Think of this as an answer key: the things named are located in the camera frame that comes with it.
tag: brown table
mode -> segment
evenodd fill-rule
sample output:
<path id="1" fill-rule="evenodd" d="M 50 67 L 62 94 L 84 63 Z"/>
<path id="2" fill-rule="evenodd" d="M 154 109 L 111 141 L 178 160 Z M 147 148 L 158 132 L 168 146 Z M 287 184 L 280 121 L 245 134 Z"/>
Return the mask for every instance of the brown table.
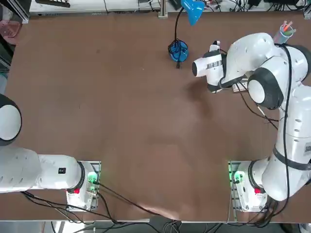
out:
<path id="1" fill-rule="evenodd" d="M 190 55 L 181 69 L 167 53 L 175 17 L 30 20 L 20 33 L 6 92 L 23 116 L 15 144 L 38 153 L 100 160 L 102 182 L 165 216 L 226 221 L 227 161 L 269 156 L 276 131 L 251 114 L 239 94 L 208 92 L 205 78 L 193 77 L 191 63 L 214 40 L 227 50 L 247 34 L 273 35 L 285 19 L 297 28 L 289 42 L 311 49 L 310 22 L 301 13 L 204 14 L 193 27 L 184 15 L 178 37 Z M 277 112 L 269 115 L 277 117 Z M 63 190 L 34 193 L 66 202 Z M 275 220 L 310 222 L 310 195 L 310 187 L 302 188 Z M 117 219 L 150 216 L 105 196 Z M 6 210 L 0 219 L 65 219 L 19 193 L 0 197 Z M 102 204 L 98 212 L 105 213 Z M 239 215 L 240 221 L 248 218 Z M 84 214 L 84 219 L 101 218 Z"/>

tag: cup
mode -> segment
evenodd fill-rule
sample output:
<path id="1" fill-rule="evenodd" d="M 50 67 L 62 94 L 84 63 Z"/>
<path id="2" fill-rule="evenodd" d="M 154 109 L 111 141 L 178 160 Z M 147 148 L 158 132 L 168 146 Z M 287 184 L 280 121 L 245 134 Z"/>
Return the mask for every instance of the cup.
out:
<path id="1" fill-rule="evenodd" d="M 293 31 L 293 28 L 290 26 L 286 32 L 284 32 L 284 27 L 283 25 L 280 26 L 280 29 L 278 30 L 278 32 L 276 33 L 276 35 L 273 37 L 273 41 L 275 44 L 283 44 L 286 43 L 286 41 L 292 37 L 292 35 L 294 34 L 294 32 L 287 34 L 286 32 L 291 32 Z"/>

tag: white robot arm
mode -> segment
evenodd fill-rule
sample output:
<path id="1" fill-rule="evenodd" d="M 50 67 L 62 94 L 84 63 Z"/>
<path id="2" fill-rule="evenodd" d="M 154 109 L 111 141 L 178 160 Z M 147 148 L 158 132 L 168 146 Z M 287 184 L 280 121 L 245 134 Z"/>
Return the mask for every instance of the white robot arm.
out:
<path id="1" fill-rule="evenodd" d="M 302 84 L 311 72 L 311 53 L 303 46 L 286 48 L 292 64 L 290 90 L 289 57 L 286 50 L 275 46 L 271 36 L 266 33 L 248 35 L 234 42 L 228 50 L 226 68 L 219 65 L 217 75 L 209 70 L 214 67 L 208 66 L 211 61 L 215 63 L 212 59 L 216 59 L 216 56 L 206 59 L 205 65 L 198 65 L 201 58 L 192 64 L 195 76 L 207 76 L 208 89 L 212 92 L 238 83 L 246 78 L 246 72 L 251 71 L 248 92 L 252 100 L 268 109 L 279 108 L 278 134 L 272 155 L 263 160 L 242 162 L 234 176 L 243 211 L 259 212 L 265 206 L 267 195 L 278 201 L 287 198 L 284 139 L 289 196 L 311 178 L 311 87 Z M 288 91 L 287 128 L 284 134 Z"/>
<path id="2" fill-rule="evenodd" d="M 96 206 L 98 186 L 92 182 L 99 177 L 94 166 L 66 155 L 37 154 L 10 146 L 21 125 L 17 105 L 0 94 L 0 193 L 65 189 L 69 205 L 86 210 Z"/>

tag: green led light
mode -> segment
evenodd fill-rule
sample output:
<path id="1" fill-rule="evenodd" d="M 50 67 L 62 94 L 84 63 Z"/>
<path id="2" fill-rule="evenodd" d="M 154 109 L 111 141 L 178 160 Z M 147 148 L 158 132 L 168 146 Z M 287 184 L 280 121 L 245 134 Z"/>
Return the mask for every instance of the green led light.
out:
<path id="1" fill-rule="evenodd" d="M 88 174 L 87 179 L 90 183 L 97 181 L 97 173 L 92 171 Z"/>
<path id="2" fill-rule="evenodd" d="M 244 172 L 243 171 L 237 171 L 235 174 L 234 174 L 234 178 L 235 180 L 240 180 L 240 181 L 243 181 L 243 176 L 244 176 Z"/>

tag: black cable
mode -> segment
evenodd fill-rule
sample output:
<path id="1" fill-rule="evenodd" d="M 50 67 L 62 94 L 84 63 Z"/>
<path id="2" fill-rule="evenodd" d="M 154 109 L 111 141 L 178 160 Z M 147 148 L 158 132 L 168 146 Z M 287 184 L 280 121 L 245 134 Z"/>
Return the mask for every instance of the black cable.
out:
<path id="1" fill-rule="evenodd" d="M 152 214 L 152 215 L 159 215 L 159 214 L 157 214 L 157 213 L 155 213 L 155 212 L 153 212 L 153 211 L 150 211 L 150 210 L 147 210 L 147 209 L 143 208 L 143 207 L 140 206 L 140 205 L 137 205 L 136 203 L 130 201 L 129 199 L 123 197 L 123 196 L 120 195 L 119 193 L 113 191 L 111 188 L 109 188 L 109 187 L 107 187 L 107 186 L 105 186 L 105 185 L 103 185 L 103 184 L 101 184 L 101 183 L 99 183 L 99 182 L 93 182 L 93 184 L 100 185 L 101 187 L 103 187 L 103 188 L 109 190 L 109 191 L 112 192 L 113 194 L 115 194 L 115 195 L 117 195 L 118 197 L 122 198 L 124 201 L 128 202 L 129 204 L 132 204 L 132 205 L 136 206 L 137 208 L 139 208 L 139 209 L 141 209 L 141 210 L 143 210 L 143 211 L 145 211 L 145 212 L 148 212 L 148 213 L 150 213 L 150 214 Z"/>
<path id="2" fill-rule="evenodd" d="M 107 231 L 109 231 L 110 229 L 112 229 L 115 226 L 115 224 L 113 224 L 111 227 L 109 227 L 108 229 L 104 230 L 103 233 L 106 233 Z"/>
<path id="3" fill-rule="evenodd" d="M 175 22 L 175 34 L 174 34 L 174 40 L 172 41 L 172 43 L 169 45 L 168 47 L 168 51 L 169 51 L 169 54 L 174 54 L 175 52 L 172 51 L 171 47 L 174 46 L 175 48 L 178 47 L 179 48 L 179 56 L 178 56 L 178 59 L 177 59 L 177 65 L 176 65 L 176 68 L 179 69 L 180 68 L 180 55 L 181 55 L 181 52 L 182 52 L 182 46 L 181 46 L 181 43 L 184 43 L 186 45 L 186 47 L 188 48 L 187 44 L 184 42 L 184 41 L 181 41 L 177 38 L 177 24 L 178 24 L 178 20 L 179 20 L 179 17 L 181 15 L 181 13 L 183 12 L 184 8 L 182 7 L 177 15 L 177 18 L 176 18 L 176 22 Z"/>
<path id="4" fill-rule="evenodd" d="M 79 210 L 83 210 L 83 211 L 86 211 L 88 213 L 91 213 L 91 214 L 94 214 L 94 215 L 98 215 L 98 216 L 102 216 L 102 217 L 105 217 L 105 218 L 108 218 L 110 219 L 109 216 L 106 216 L 106 215 L 102 215 L 102 214 L 99 214 L 99 213 L 96 213 L 96 212 L 93 212 L 93 211 L 90 211 L 90 210 L 86 210 L 84 208 L 81 208 L 81 207 L 78 207 L 78 206 L 74 206 L 74 205 L 69 205 L 69 204 L 61 204 L 61 203 L 56 203 L 56 202 L 53 202 L 53 201 L 49 201 L 49 200 L 45 200 L 45 199 L 42 199 L 42 198 L 38 198 L 36 197 L 35 195 L 29 193 L 30 195 L 26 194 L 28 197 L 32 198 L 32 199 L 36 199 L 36 200 L 40 200 L 40 201 L 44 201 L 44 202 L 47 202 L 49 204 L 53 204 L 53 205 L 60 205 L 60 206 L 66 206 L 66 207 L 71 207 L 71 208 L 75 208 L 75 209 L 79 209 Z"/>
<path id="5" fill-rule="evenodd" d="M 274 7 L 274 5 L 275 5 L 275 4 L 272 4 L 272 6 L 271 6 L 267 11 L 270 11 L 270 10 L 272 9 L 272 7 Z"/>
<path id="6" fill-rule="evenodd" d="M 244 86 L 244 84 L 242 84 L 241 82 L 240 82 L 240 84 L 243 86 L 243 88 L 245 89 L 245 90 L 247 90 L 247 92 L 248 92 L 248 89 Z M 264 116 L 264 118 L 266 119 L 266 120 L 268 120 L 268 122 L 276 129 L 276 130 L 278 130 L 278 128 L 277 128 L 277 126 L 270 120 L 270 118 L 268 118 L 267 116 L 266 116 L 266 114 L 264 114 L 263 115 Z"/>
<path id="7" fill-rule="evenodd" d="M 154 9 L 153 9 L 153 7 L 152 7 L 152 5 L 151 5 L 151 2 L 149 2 L 149 5 L 150 5 L 150 7 L 151 7 L 151 10 L 154 11 Z"/>
<path id="8" fill-rule="evenodd" d="M 218 1 L 215 0 L 215 2 L 216 2 L 216 4 L 217 4 L 217 7 L 218 7 L 219 11 L 221 12 L 222 10 L 220 9 L 220 5 L 219 5 Z"/>
<path id="9" fill-rule="evenodd" d="M 215 11 L 214 11 L 214 9 L 213 9 L 213 8 L 211 8 L 211 6 L 209 6 L 209 5 L 206 3 L 206 1 L 205 1 L 205 6 L 206 6 L 206 7 L 208 7 L 209 9 L 211 9 L 211 10 L 212 10 L 212 12 L 215 12 Z"/>
<path id="10" fill-rule="evenodd" d="M 104 0 L 104 4 L 105 4 L 106 13 L 108 14 L 108 10 L 107 10 L 107 6 L 106 6 L 106 1 L 105 0 Z"/>
<path id="11" fill-rule="evenodd" d="M 108 207 L 108 203 L 107 203 L 106 199 L 104 198 L 104 196 L 101 193 L 97 193 L 97 195 L 103 200 L 104 205 L 106 207 L 107 214 L 110 217 L 112 223 L 114 223 L 114 224 L 124 224 L 124 222 L 118 222 L 111 216 L 110 211 L 109 211 L 109 207 Z"/>
<path id="12" fill-rule="evenodd" d="M 243 0 L 243 3 L 244 3 L 244 5 L 243 5 L 243 11 L 245 12 L 245 5 L 246 5 L 246 2 L 245 2 L 245 0 Z"/>
<path id="13" fill-rule="evenodd" d="M 286 103 L 285 103 L 285 113 L 284 113 L 284 126 L 283 126 L 283 144 L 284 144 L 284 157 L 285 157 L 285 167 L 286 167 L 286 182 L 287 182 L 287 197 L 285 200 L 285 204 L 282 207 L 281 210 L 279 210 L 277 213 L 275 213 L 273 216 L 277 216 L 278 214 L 282 213 L 282 211 L 286 208 L 289 198 L 290 198 L 290 178 L 289 178 L 289 170 L 288 170 L 288 158 L 287 158 L 287 148 L 286 148 L 286 123 L 288 118 L 288 106 L 289 106 L 289 100 L 290 100 L 290 94 L 291 94 L 291 87 L 292 87 L 292 59 L 290 52 L 288 51 L 286 45 L 279 45 L 281 48 L 283 48 L 286 52 L 286 55 L 288 57 L 288 67 L 289 67 L 289 80 L 288 80 L 288 92 L 286 97 Z"/>
<path id="14" fill-rule="evenodd" d="M 53 233 L 56 233 L 56 230 L 54 228 L 53 222 L 51 222 L 51 226 L 52 226 Z"/>
<path id="15" fill-rule="evenodd" d="M 29 201 L 31 201 L 32 203 L 34 203 L 34 204 L 37 204 L 37 205 L 40 205 L 40 206 L 45 206 L 45 207 L 49 207 L 49 208 L 53 208 L 53 209 L 55 209 L 55 210 L 63 210 L 63 211 L 65 211 L 65 212 L 68 212 L 68 213 L 70 213 L 70 214 L 72 214 L 72 215 L 74 215 L 80 222 L 76 222 L 75 220 L 73 220 L 72 218 L 70 218 L 69 216 L 67 216 L 67 215 L 65 215 L 64 213 L 62 213 L 69 221 L 71 221 L 71 222 L 73 222 L 73 223 L 78 223 L 78 224 L 80 224 L 80 223 L 83 223 L 83 224 L 85 224 L 85 225 L 93 225 L 94 223 L 86 223 L 86 222 L 84 222 L 83 220 L 81 220 L 75 213 L 73 213 L 73 212 L 71 212 L 71 211 L 69 211 L 69 210 L 67 210 L 67 209 L 65 209 L 65 208 L 62 208 L 62 207 L 56 207 L 56 206 L 53 206 L 53 205 L 45 205 L 45 204 L 42 204 L 42 203 L 38 203 L 38 202 L 36 202 L 36 201 L 34 201 L 34 200 L 32 200 L 30 197 L 28 197 L 27 195 L 25 195 L 25 194 L 23 194 L 24 196 L 25 196 L 25 198 L 27 198 Z"/>
<path id="16" fill-rule="evenodd" d="M 219 49 L 221 52 L 225 53 L 225 54 L 228 54 L 227 51 L 224 51 L 222 49 Z"/>
<path id="17" fill-rule="evenodd" d="M 221 226 L 222 226 L 223 224 L 222 223 L 220 223 L 217 227 L 216 227 L 216 229 L 214 230 L 214 232 L 213 233 L 216 233 L 216 231 L 218 231 L 218 229 L 219 228 L 221 228 Z"/>
<path id="18" fill-rule="evenodd" d="M 242 11 L 242 8 L 241 8 L 241 6 L 238 4 L 238 2 L 237 2 L 237 1 L 233 1 L 233 0 L 229 0 L 229 1 L 231 1 L 231 2 L 235 3 L 235 4 L 236 4 L 235 6 L 239 6 L 240 11 Z"/>
<path id="19" fill-rule="evenodd" d="M 299 233 L 301 233 L 300 224 L 299 224 L 299 223 L 297 223 L 297 225 L 298 225 L 298 230 L 299 230 Z"/>
<path id="20" fill-rule="evenodd" d="M 148 225 L 150 226 L 154 231 L 156 231 L 157 233 L 162 233 L 160 232 L 159 230 L 157 230 L 154 226 L 152 226 L 150 223 L 147 223 L 147 222 L 133 222 L 133 223 L 129 223 L 127 225 L 122 225 L 122 226 L 116 226 L 116 227 L 108 227 L 108 228 L 96 228 L 97 230 L 114 230 L 114 229 L 120 229 L 120 228 L 123 228 L 123 227 L 127 227 L 127 226 L 132 226 L 132 225 L 138 225 L 138 224 L 144 224 L 144 225 Z M 83 229 L 80 229 L 78 231 L 75 231 L 74 233 L 79 233 L 79 232 L 83 232 L 83 231 L 91 231 L 93 230 L 93 228 L 89 228 L 89 227 L 85 227 Z"/>
<path id="21" fill-rule="evenodd" d="M 252 226 L 252 227 L 257 227 L 257 226 L 259 226 L 260 224 L 263 224 L 266 220 L 269 220 L 269 219 L 271 219 L 271 217 L 272 217 L 272 214 L 273 214 L 273 213 L 270 213 L 270 214 L 267 216 L 268 210 L 269 210 L 269 208 L 271 207 L 271 203 L 272 203 L 272 202 L 266 203 L 266 205 L 265 205 L 256 215 L 254 215 L 248 222 L 246 222 L 246 223 L 241 223 L 240 225 L 228 223 L 228 225 L 230 225 L 230 226 L 235 226 L 235 227 L 241 227 L 241 226 L 244 226 L 244 225 L 248 225 L 248 226 Z M 254 220 L 259 214 L 262 214 L 262 212 L 263 212 L 264 210 L 267 210 L 267 211 L 265 212 L 265 215 L 263 216 L 263 218 L 257 220 L 256 222 L 253 222 L 253 220 Z"/>
<path id="22" fill-rule="evenodd" d="M 243 100 L 244 104 L 246 105 L 246 107 L 248 108 L 249 111 L 251 111 L 253 114 L 255 114 L 256 116 L 261 117 L 261 118 L 263 118 L 263 119 L 269 119 L 270 121 L 278 122 L 278 120 L 275 120 L 275 119 L 272 119 L 272 118 L 268 118 L 268 117 L 264 117 L 264 116 L 262 116 L 262 115 L 259 115 L 259 114 L 255 113 L 255 112 L 248 106 L 248 104 L 247 104 L 246 100 L 244 99 L 244 96 L 243 96 L 243 94 L 241 93 L 241 91 L 240 91 L 238 85 L 237 85 L 237 88 L 238 88 L 238 90 L 239 90 L 239 92 L 240 92 L 240 95 L 241 95 L 241 97 L 242 97 L 242 100 Z"/>
<path id="23" fill-rule="evenodd" d="M 210 233 L 212 230 L 214 230 L 216 228 L 216 230 L 214 231 L 214 233 L 222 226 L 222 223 L 217 223 L 216 225 L 212 226 L 207 232 L 204 231 L 204 233 Z"/>

